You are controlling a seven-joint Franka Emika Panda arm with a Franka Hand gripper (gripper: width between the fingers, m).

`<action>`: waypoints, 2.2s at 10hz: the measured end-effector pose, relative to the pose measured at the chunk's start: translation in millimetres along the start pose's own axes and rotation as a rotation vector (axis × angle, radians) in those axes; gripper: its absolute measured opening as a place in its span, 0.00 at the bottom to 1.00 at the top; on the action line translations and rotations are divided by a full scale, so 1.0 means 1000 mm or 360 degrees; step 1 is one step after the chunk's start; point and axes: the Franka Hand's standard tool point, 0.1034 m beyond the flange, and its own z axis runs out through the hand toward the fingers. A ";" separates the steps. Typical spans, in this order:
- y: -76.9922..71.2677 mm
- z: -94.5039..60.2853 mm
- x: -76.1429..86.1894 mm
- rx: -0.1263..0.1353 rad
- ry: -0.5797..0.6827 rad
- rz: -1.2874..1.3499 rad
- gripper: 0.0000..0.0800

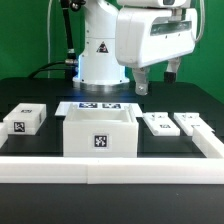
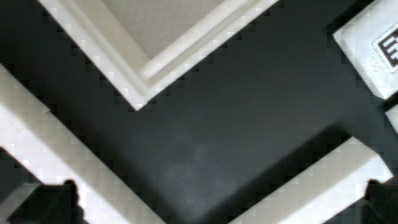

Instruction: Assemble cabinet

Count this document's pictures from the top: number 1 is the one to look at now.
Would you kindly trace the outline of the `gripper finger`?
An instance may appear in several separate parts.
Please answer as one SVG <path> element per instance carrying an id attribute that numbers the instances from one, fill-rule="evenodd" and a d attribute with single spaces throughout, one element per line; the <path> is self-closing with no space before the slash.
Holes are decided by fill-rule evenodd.
<path id="1" fill-rule="evenodd" d="M 133 68 L 132 74 L 135 80 L 135 92 L 138 95 L 144 96 L 148 94 L 148 73 L 150 71 L 149 67 L 143 68 Z"/>
<path id="2" fill-rule="evenodd" d="M 173 58 L 168 61 L 167 69 L 164 72 L 164 82 L 174 83 L 176 81 L 177 73 L 181 64 L 181 58 Z"/>

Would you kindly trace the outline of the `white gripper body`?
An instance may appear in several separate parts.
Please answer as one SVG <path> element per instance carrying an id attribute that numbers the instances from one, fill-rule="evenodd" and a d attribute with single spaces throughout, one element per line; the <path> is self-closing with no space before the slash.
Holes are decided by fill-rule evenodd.
<path id="1" fill-rule="evenodd" d="M 182 21 L 171 18 L 169 9 L 122 8 L 115 33 L 118 63 L 142 68 L 192 53 L 196 41 L 196 10 L 187 9 Z"/>

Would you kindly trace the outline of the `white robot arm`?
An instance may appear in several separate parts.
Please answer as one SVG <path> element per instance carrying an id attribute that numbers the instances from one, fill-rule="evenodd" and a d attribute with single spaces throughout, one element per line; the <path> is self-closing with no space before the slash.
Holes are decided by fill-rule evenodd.
<path id="1" fill-rule="evenodd" d="M 130 68 L 139 95 L 148 92 L 150 67 L 166 61 L 164 81 L 173 83 L 181 57 L 194 51 L 197 11 L 192 0 L 87 0 L 85 48 L 78 59 L 76 87 L 111 92 L 129 84 Z"/>

